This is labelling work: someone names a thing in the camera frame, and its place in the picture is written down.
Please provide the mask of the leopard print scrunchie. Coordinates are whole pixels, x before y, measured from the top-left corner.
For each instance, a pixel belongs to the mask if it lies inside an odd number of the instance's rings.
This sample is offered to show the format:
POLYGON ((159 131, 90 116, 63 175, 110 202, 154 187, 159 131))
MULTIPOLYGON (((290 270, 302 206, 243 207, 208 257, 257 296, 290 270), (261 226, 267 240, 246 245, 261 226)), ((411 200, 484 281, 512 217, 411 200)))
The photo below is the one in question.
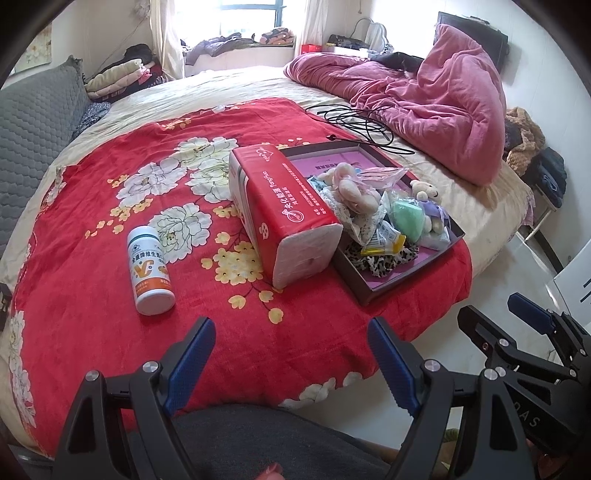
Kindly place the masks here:
POLYGON ((362 256, 362 247, 351 243, 345 249, 346 258, 360 272, 369 272, 377 278, 384 278, 398 266, 405 265, 417 259, 419 247, 407 244, 395 255, 362 256))

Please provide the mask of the yellow white snack bag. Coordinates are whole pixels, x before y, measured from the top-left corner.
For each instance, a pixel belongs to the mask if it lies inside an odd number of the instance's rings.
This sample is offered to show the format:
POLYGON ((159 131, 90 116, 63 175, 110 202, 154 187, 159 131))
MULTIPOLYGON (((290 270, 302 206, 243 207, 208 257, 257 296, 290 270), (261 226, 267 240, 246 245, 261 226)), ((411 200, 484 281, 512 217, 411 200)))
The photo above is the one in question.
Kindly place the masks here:
POLYGON ((361 255, 363 257, 397 255, 403 250, 406 240, 406 235, 398 231, 390 222, 383 220, 372 239, 362 248, 361 255))

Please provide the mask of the teddy bear purple dress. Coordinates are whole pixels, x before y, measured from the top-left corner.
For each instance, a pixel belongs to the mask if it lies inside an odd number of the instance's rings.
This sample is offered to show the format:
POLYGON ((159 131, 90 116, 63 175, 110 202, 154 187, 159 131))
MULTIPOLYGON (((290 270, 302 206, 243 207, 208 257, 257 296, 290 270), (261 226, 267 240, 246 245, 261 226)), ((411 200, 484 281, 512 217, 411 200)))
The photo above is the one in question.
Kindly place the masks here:
POLYGON ((429 218, 424 230, 442 234, 449 217, 441 206, 439 190, 433 184, 421 180, 412 180, 411 189, 413 197, 420 203, 425 215, 429 218))

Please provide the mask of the mint green sponge egg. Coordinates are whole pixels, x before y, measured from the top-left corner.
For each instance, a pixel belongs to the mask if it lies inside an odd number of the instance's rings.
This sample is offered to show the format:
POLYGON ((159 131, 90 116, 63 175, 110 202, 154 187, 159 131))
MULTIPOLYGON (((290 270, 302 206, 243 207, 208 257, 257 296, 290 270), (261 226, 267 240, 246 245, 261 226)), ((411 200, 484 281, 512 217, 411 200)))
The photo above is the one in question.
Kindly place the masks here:
POLYGON ((425 213, 420 204, 410 198, 400 198, 391 207, 391 220, 411 243, 417 243, 423 234, 425 213))

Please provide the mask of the teddy bear with tiara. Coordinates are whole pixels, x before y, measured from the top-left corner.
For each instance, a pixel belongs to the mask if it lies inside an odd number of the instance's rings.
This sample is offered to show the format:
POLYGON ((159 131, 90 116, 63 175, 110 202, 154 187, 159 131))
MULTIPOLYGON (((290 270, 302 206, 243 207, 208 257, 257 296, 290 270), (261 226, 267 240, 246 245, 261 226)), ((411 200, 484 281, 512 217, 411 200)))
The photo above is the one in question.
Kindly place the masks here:
POLYGON ((379 209, 381 197, 378 191, 363 182, 355 168, 347 162, 325 171, 318 179, 332 189, 339 202, 356 214, 371 215, 379 209))

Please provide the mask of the pink item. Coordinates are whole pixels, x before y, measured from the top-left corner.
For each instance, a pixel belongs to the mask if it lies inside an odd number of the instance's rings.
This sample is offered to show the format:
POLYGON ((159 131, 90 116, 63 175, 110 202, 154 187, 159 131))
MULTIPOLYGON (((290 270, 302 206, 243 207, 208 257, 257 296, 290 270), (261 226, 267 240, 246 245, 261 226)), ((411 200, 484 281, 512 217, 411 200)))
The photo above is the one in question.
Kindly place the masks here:
POLYGON ((403 179, 408 170, 401 167, 370 167, 360 170, 359 178, 363 183, 377 189, 394 188, 403 179))

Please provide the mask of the white floral scrunchie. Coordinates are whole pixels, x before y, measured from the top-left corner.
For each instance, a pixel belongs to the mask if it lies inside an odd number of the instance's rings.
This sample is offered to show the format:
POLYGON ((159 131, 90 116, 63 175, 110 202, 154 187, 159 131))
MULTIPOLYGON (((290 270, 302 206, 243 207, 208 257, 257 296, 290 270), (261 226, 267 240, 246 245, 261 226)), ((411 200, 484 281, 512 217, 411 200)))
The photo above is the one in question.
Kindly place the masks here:
POLYGON ((386 216, 386 207, 380 203, 378 210, 373 214, 360 214, 349 209, 348 206, 339 198, 338 194, 318 179, 318 177, 310 176, 307 178, 308 183, 314 188, 315 192, 320 195, 325 204, 332 209, 335 217, 339 219, 344 226, 344 230, 349 234, 349 237, 356 241, 360 246, 365 247, 370 239, 372 239, 378 225, 384 220, 386 216))

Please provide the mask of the white supplement bottle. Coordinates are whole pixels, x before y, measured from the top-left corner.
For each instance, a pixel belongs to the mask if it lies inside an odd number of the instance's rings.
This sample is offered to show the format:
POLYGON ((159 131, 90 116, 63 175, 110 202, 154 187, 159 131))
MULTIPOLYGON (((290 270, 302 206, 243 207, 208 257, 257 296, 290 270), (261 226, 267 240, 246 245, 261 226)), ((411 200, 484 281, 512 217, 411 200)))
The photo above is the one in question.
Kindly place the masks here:
POLYGON ((150 226, 132 229, 127 236, 127 254, 137 312, 156 316, 170 310, 175 295, 157 231, 150 226))

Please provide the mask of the beige bed sheet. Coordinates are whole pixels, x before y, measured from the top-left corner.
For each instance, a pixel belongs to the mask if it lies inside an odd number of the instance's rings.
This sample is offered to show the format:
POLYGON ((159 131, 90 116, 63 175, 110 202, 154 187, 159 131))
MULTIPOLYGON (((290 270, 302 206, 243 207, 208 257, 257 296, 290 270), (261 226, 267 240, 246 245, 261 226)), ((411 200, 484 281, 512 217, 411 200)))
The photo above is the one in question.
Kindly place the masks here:
MULTIPOLYGON (((134 93, 116 102, 103 119, 67 145, 48 167, 36 192, 17 221, 4 250, 1 259, 2 282, 10 288, 14 296, 16 280, 25 260, 35 216, 41 211, 47 194, 54 189, 56 182, 62 179, 67 167, 78 164, 106 142, 144 125, 174 120, 200 110, 218 109, 263 99, 290 100, 315 120, 334 129, 334 133, 325 140, 287 148, 331 142, 342 135, 341 129, 325 123, 314 114, 315 108, 337 104, 335 96, 291 81, 283 71, 273 67, 207 72, 134 93)), ((287 148, 276 147, 281 152, 287 148)), ((401 159, 400 165, 410 171, 414 178, 434 184, 442 194, 444 209, 465 232, 459 243, 465 243, 468 247, 473 281, 473 278, 493 261, 524 222, 530 208, 530 188, 509 167, 503 167, 492 184, 478 187, 453 176, 447 169, 423 154, 418 153, 401 159)), ((14 434, 15 429, 21 426, 21 420, 10 392, 8 357, 3 349, 11 305, 1 335, 1 418, 21 444, 35 450, 14 434)))

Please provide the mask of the grey tray with pink book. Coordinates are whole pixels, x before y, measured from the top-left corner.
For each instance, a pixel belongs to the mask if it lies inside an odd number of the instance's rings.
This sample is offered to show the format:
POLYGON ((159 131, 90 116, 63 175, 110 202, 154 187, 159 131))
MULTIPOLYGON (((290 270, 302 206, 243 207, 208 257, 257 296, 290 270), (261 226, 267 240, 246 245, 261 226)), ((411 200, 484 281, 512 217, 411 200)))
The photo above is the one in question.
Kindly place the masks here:
POLYGON ((465 236, 444 208, 413 195, 417 182, 410 171, 374 147, 335 141, 283 153, 344 225, 332 263, 362 305, 433 266, 465 236), (339 198, 332 182, 341 164, 355 170, 360 190, 375 188, 380 196, 376 213, 356 213, 339 198))

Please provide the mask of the clothes pile on chair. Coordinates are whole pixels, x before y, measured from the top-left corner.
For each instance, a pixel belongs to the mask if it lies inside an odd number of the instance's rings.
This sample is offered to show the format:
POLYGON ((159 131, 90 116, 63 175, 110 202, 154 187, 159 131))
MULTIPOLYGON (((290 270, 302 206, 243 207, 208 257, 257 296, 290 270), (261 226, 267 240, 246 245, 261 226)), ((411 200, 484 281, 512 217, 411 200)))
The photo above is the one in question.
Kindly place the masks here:
POLYGON ((503 158, 527 185, 537 188, 553 207, 562 207, 568 179, 564 159, 547 145, 541 128, 521 107, 506 112, 503 158))

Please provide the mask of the red tissue box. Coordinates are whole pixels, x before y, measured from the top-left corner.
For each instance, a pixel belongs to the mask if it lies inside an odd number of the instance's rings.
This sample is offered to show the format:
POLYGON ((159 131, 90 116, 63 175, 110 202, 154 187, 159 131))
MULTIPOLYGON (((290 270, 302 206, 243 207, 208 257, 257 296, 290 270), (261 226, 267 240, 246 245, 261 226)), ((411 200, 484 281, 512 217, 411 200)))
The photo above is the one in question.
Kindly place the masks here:
POLYGON ((322 272, 342 237, 342 223, 273 145, 229 153, 229 191, 263 276, 276 289, 322 272))

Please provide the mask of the black clip on blanket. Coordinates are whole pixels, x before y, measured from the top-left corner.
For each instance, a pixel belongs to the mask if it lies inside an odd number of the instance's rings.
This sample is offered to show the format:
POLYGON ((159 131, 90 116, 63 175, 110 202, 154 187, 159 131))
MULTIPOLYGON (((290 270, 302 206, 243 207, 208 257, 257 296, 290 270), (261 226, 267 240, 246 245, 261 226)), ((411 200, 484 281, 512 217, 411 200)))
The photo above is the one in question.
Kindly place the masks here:
POLYGON ((12 301, 12 292, 10 288, 4 284, 0 284, 0 331, 3 331, 9 316, 10 304, 12 301))

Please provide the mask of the red floral blanket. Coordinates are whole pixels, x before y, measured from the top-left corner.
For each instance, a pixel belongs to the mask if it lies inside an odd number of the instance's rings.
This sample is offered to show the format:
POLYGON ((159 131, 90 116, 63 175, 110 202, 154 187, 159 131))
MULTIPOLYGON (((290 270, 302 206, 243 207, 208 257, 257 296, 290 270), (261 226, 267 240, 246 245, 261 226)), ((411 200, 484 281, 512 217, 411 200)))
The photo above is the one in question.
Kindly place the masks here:
POLYGON ((144 125, 67 167, 35 216, 4 337, 15 436, 53 454, 88 370, 133 371, 200 316, 214 320, 216 344, 188 409, 297 409, 376 372, 365 340, 373 316, 412 340, 465 299, 465 243, 368 306, 332 268, 283 289, 264 278, 229 198, 228 155, 332 133, 290 100, 255 100, 144 125), (175 295, 156 316, 134 303, 127 236, 138 226, 157 231, 175 295))

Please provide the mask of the pink crumpled duvet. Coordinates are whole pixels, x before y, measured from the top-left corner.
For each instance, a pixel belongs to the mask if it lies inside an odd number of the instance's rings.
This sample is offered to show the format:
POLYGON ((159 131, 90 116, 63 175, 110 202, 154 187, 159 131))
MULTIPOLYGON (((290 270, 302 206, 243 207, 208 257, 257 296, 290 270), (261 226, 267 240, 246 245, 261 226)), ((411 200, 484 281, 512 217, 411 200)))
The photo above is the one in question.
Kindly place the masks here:
POLYGON ((333 53, 298 56, 284 73, 377 115, 399 137, 474 185, 488 186, 500 172, 502 81, 482 46, 452 26, 438 27, 434 46, 412 77, 374 60, 333 53))

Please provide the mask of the black television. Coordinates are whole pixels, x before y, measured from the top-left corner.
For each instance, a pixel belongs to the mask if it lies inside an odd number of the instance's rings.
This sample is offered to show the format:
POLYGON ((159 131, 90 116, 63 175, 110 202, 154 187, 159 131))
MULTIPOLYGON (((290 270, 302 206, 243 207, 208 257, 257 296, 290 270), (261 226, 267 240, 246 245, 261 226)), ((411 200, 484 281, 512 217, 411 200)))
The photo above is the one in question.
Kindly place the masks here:
POLYGON ((502 72, 510 51, 509 37, 502 31, 478 17, 457 16, 442 11, 438 13, 437 24, 452 26, 471 37, 491 57, 497 71, 502 72))

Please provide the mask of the grey quilted headboard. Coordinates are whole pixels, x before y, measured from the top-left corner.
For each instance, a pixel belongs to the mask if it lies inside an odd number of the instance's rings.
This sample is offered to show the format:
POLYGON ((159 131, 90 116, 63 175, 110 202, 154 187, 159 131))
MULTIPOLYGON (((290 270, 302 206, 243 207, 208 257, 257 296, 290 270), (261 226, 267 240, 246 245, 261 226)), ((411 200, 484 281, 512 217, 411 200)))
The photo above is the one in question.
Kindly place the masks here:
POLYGON ((49 165, 72 141, 90 105, 83 61, 61 65, 1 90, 1 247, 49 165))

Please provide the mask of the folded clothes pile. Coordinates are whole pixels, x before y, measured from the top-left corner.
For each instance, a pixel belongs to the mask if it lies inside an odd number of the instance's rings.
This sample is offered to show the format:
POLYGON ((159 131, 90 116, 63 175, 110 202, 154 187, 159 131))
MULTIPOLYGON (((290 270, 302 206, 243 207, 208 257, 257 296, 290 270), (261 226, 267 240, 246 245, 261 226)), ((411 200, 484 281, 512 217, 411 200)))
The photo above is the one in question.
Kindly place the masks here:
POLYGON ((147 44, 127 48, 123 57, 85 82, 93 102, 114 103, 166 82, 160 63, 147 44))

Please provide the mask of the red box on desk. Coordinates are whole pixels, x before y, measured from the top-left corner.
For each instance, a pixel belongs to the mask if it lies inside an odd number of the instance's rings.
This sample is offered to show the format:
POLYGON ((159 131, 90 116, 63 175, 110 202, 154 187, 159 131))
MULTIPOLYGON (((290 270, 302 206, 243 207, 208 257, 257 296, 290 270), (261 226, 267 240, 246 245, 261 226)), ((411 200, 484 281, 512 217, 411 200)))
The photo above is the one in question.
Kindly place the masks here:
POLYGON ((301 45, 301 54, 322 52, 322 45, 317 44, 303 44, 301 45))

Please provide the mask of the clothes on window sill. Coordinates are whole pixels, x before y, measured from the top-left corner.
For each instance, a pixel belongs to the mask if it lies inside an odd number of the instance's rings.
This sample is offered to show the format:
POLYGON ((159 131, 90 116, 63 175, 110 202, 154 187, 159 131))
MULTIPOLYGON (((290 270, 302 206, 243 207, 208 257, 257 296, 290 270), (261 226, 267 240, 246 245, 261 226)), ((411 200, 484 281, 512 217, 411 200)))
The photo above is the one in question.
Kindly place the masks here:
POLYGON ((186 65, 193 66, 200 56, 217 57, 229 51, 235 51, 250 47, 260 46, 290 46, 294 45, 294 33, 287 28, 274 28, 273 30, 250 37, 243 37, 242 33, 235 32, 229 36, 218 36, 208 40, 202 40, 184 55, 186 65))

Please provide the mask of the wall painting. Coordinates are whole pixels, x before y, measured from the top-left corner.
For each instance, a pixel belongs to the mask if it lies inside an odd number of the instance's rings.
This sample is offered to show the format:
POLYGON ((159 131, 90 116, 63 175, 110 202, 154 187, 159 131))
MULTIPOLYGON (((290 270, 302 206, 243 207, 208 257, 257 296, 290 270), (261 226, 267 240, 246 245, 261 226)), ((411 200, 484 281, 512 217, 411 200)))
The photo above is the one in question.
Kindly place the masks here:
POLYGON ((11 74, 15 75, 52 62, 52 24, 47 25, 21 55, 11 74))

